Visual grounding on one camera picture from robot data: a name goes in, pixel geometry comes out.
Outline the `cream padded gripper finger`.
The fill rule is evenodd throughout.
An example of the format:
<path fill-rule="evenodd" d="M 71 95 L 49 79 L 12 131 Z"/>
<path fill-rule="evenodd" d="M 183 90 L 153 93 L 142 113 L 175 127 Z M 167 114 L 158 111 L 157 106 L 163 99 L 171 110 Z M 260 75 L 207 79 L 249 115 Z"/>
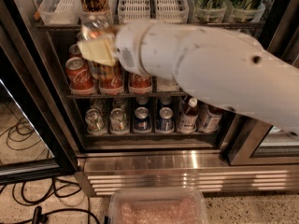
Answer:
<path fill-rule="evenodd" d="M 100 35 L 96 38 L 81 40 L 78 42 L 78 48 L 82 57 L 90 62 L 115 66 L 118 61 L 114 35 Z"/>

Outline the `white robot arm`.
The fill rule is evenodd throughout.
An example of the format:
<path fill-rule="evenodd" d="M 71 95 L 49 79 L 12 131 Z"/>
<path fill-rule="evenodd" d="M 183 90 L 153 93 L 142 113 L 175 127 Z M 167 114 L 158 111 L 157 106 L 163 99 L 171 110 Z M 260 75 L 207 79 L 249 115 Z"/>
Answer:
<path fill-rule="evenodd" d="M 190 96 L 299 134 L 299 69 L 253 37 L 215 27 L 132 22 L 81 40 L 82 56 L 131 73 L 174 80 Z"/>

